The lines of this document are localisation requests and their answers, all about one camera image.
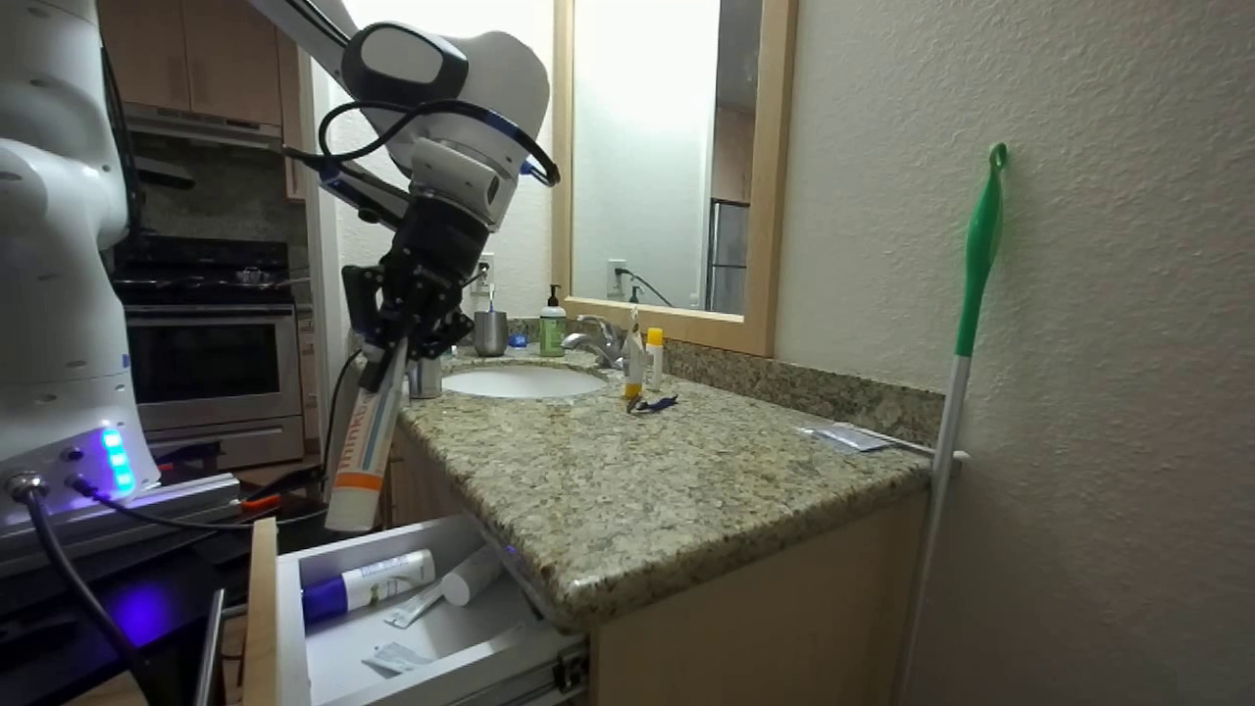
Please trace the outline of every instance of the drawer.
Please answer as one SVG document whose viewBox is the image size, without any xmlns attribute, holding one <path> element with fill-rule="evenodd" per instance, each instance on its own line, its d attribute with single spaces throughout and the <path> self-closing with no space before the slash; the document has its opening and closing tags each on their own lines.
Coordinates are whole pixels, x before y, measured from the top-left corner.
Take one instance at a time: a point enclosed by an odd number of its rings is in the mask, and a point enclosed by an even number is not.
<svg viewBox="0 0 1255 706">
<path fill-rule="evenodd" d="M 399 524 L 276 556 L 276 524 L 254 531 L 250 616 L 246 616 L 246 697 L 282 706 L 351 704 L 533 704 L 556 706 L 585 696 L 585 636 L 556 630 L 533 613 L 510 574 L 467 607 L 436 605 L 412 628 L 391 628 L 410 598 L 363 607 L 321 628 L 301 621 L 301 585 L 427 548 L 436 577 L 484 548 L 471 514 Z M 378 656 L 406 656 L 386 675 Z"/>
</svg>

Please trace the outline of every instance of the granite countertop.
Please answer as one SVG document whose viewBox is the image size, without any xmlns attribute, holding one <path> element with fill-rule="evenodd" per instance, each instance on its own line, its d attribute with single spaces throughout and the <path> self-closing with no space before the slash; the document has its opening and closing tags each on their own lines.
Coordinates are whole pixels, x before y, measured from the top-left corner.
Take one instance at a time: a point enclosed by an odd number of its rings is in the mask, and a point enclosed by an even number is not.
<svg viewBox="0 0 1255 706">
<path fill-rule="evenodd" d="M 658 416 L 628 416 L 618 381 L 578 399 L 442 392 L 410 405 L 406 426 L 441 458 L 541 613 L 572 630 L 927 487 L 924 455 L 839 455 L 805 438 L 798 426 L 818 416 L 679 375 L 663 392 L 679 405 Z"/>
</svg>

